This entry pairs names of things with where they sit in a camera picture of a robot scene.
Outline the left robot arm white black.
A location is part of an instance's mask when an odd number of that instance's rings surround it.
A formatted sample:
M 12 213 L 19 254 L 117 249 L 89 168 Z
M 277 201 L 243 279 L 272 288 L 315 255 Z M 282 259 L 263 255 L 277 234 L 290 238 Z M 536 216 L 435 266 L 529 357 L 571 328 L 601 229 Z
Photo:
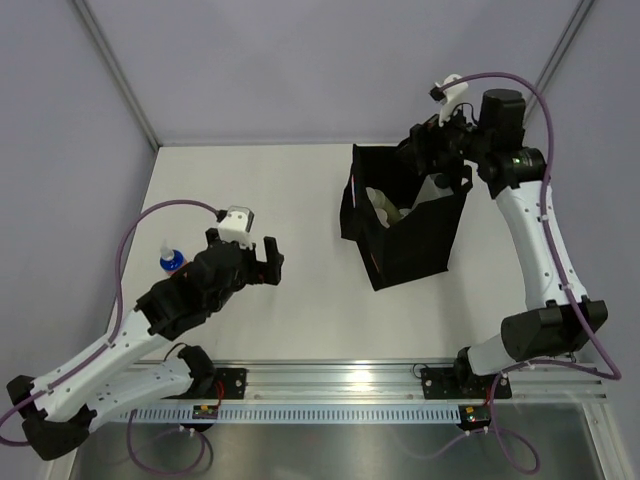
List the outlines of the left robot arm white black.
M 136 301 L 114 337 L 101 337 L 47 375 L 19 375 L 8 383 L 26 444 L 41 459 L 70 453 L 124 412 L 166 397 L 200 399 L 213 391 L 216 368 L 199 346 L 186 346 L 156 367 L 125 372 L 205 323 L 244 287 L 280 283 L 284 256 L 275 238 L 265 237 L 263 261 L 255 244 L 243 245 L 221 228 L 209 229 L 206 238 L 205 250 Z

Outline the orange spray bottle blue top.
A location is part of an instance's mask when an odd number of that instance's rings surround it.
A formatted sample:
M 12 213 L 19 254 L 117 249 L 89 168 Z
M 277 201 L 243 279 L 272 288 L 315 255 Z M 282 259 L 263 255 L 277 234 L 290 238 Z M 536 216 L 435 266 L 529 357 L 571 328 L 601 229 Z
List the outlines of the orange spray bottle blue top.
M 166 275 L 172 276 L 187 263 L 182 251 L 171 247 L 166 241 L 161 244 L 159 265 Z

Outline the green frosted bottle beige cap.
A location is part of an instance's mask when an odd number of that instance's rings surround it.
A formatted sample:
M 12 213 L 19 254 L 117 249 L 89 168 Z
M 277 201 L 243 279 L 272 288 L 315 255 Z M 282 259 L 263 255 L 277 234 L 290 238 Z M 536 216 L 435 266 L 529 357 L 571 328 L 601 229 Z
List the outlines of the green frosted bottle beige cap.
M 366 194 L 372 207 L 374 208 L 374 212 L 375 208 L 384 209 L 392 219 L 392 225 L 396 224 L 404 218 L 404 214 L 402 213 L 402 211 L 397 208 L 381 190 L 367 187 Z

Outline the black canvas bag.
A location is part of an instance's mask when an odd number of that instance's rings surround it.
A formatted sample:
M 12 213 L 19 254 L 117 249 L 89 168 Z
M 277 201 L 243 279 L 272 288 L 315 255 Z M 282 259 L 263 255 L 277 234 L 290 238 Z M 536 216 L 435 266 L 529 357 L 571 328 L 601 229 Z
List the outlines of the black canvas bag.
M 403 284 L 448 270 L 448 261 L 467 194 L 473 186 L 471 167 L 462 167 L 466 181 L 450 194 L 417 203 L 425 177 L 395 156 L 391 146 L 352 146 L 352 163 L 340 206 L 341 237 L 354 241 L 374 290 Z M 410 212 L 385 227 L 366 193 L 381 191 L 397 208 Z

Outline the white bottle grey cap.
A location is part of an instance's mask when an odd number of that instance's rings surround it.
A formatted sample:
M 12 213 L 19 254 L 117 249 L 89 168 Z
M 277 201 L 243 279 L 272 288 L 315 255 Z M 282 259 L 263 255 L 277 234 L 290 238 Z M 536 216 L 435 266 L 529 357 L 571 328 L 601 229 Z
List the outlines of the white bottle grey cap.
M 434 201 L 452 194 L 451 181 L 447 174 L 430 174 L 425 177 L 412 208 L 416 209 L 422 203 Z

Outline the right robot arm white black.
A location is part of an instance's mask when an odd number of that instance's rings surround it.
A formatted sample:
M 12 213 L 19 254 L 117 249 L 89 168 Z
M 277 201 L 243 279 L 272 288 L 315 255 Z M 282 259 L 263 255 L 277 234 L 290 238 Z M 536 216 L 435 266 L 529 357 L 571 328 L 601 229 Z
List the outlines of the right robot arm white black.
M 552 205 L 551 157 L 523 143 L 523 95 L 485 91 L 479 118 L 470 122 L 459 110 L 466 88 L 435 85 L 430 95 L 440 111 L 414 125 L 398 152 L 419 173 L 447 179 L 474 163 L 517 253 L 525 311 L 504 318 L 494 337 L 461 349 L 453 363 L 454 388 L 474 397 L 511 367 L 581 350 L 595 340 L 608 310 L 604 301 L 591 299 L 564 245 Z

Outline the beige pump bottle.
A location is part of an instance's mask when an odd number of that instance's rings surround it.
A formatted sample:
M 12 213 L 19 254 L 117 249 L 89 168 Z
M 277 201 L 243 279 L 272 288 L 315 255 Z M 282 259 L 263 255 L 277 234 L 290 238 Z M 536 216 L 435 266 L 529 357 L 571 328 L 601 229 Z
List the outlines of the beige pump bottle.
M 384 209 L 375 208 L 375 213 L 384 228 L 389 228 L 393 224 L 392 219 Z

